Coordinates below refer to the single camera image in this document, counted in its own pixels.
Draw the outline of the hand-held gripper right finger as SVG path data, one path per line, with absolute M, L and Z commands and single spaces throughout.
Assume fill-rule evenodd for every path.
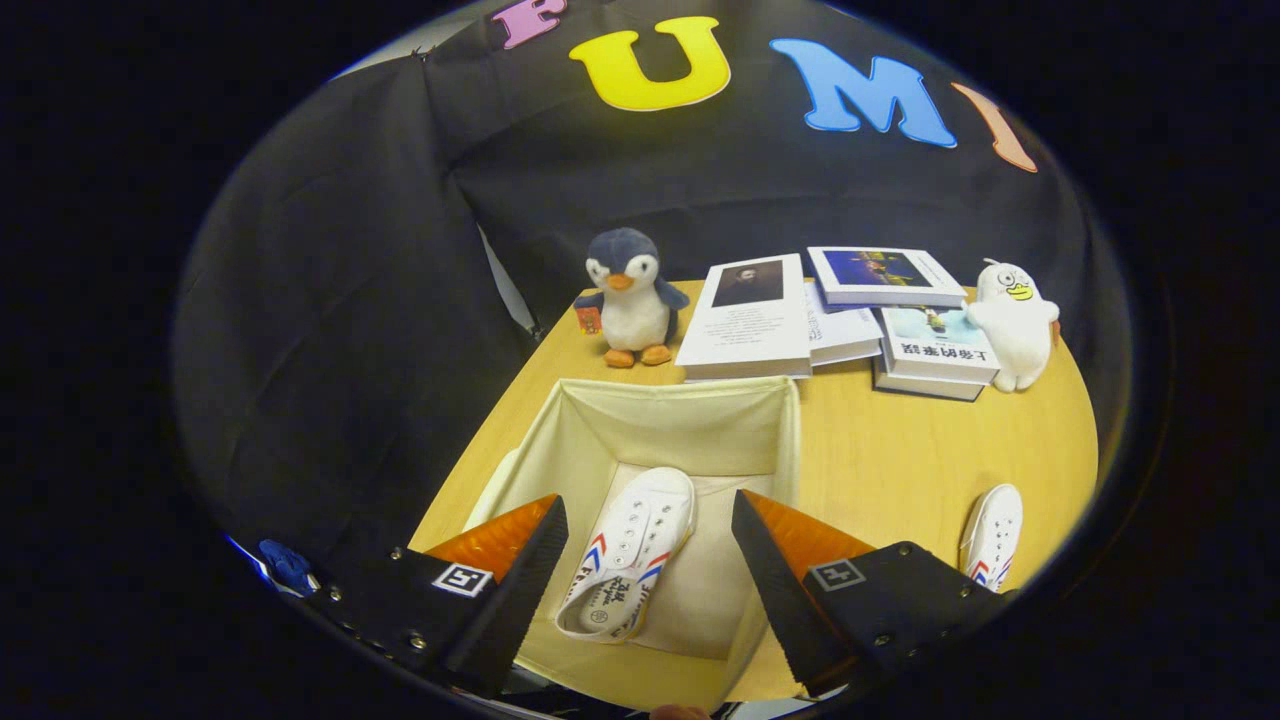
M 911 541 L 868 544 L 736 493 L 731 528 L 796 682 L 863 693 L 948 652 L 1010 603 Z

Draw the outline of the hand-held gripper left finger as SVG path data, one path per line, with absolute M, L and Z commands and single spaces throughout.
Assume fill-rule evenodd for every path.
M 402 550 L 338 577 L 320 591 L 320 614 L 413 676 L 493 698 L 568 534 L 564 501 L 547 495 L 425 553 Z

